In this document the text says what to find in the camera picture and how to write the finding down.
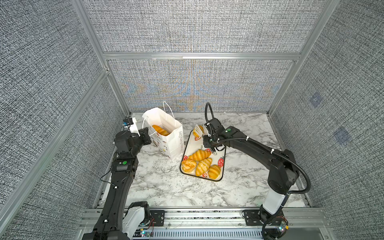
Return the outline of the long braided bread loaf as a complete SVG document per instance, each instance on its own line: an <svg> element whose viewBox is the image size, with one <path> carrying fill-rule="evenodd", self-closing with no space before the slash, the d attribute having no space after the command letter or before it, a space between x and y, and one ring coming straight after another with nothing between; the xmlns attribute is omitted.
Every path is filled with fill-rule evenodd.
<svg viewBox="0 0 384 240"><path fill-rule="evenodd" d="M160 134L162 136L168 136L170 134L167 130L163 129L162 127L160 127L158 125L152 125L152 127L155 129L155 131L158 134Z"/></svg>

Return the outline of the small croissant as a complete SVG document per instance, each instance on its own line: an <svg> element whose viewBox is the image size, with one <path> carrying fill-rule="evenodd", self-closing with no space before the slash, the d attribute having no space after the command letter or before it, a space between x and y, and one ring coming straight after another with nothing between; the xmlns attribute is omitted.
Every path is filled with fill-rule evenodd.
<svg viewBox="0 0 384 240"><path fill-rule="evenodd" d="M217 179L221 174L221 168L218 165L211 165L208 170L208 175L211 180Z"/></svg>
<svg viewBox="0 0 384 240"><path fill-rule="evenodd" d="M204 128L203 126L196 125L193 130L193 135L195 137L195 140L197 141L204 135Z"/></svg>

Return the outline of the white paper gift bag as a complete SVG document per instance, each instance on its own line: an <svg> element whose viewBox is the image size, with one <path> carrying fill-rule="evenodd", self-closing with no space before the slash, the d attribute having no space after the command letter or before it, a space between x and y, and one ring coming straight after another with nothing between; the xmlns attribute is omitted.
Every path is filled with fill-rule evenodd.
<svg viewBox="0 0 384 240"><path fill-rule="evenodd" d="M168 114L166 110L172 108L167 102L163 102L163 107L152 108L142 115L142 128L148 127L152 143L173 160L184 151L184 131L183 125L175 118L174 113ZM152 125L158 125L167 130L170 134L162 136L158 134Z"/></svg>

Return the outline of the round bun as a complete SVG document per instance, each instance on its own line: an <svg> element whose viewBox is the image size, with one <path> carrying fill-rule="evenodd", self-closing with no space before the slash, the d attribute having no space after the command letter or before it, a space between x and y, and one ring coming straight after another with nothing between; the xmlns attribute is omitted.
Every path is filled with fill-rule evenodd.
<svg viewBox="0 0 384 240"><path fill-rule="evenodd" d="M192 159L186 159L181 162L182 171L184 173L192 172L197 166L197 162Z"/></svg>

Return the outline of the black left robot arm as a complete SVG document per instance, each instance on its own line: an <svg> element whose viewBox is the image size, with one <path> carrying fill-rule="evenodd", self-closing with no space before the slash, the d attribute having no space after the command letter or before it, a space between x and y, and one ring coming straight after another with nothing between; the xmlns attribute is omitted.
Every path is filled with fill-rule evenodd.
<svg viewBox="0 0 384 240"><path fill-rule="evenodd" d="M111 165L111 186L102 213L91 233L84 240L131 240L139 225L150 219L146 201L133 203L124 215L129 189L138 168L138 153L151 144L147 127L138 133L129 130L116 134L117 152Z"/></svg>

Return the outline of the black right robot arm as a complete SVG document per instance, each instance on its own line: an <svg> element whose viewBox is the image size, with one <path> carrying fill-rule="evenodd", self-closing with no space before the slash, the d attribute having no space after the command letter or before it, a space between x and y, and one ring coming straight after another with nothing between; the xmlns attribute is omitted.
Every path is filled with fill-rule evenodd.
<svg viewBox="0 0 384 240"><path fill-rule="evenodd" d="M269 192L265 198L262 209L273 215L281 210L289 197L289 191L300 175L294 160L290 159L292 153L270 148L257 142L239 129L230 126L225 128L218 119L205 123L208 135L203 137L206 148L221 146L234 148L257 160L269 170Z"/></svg>

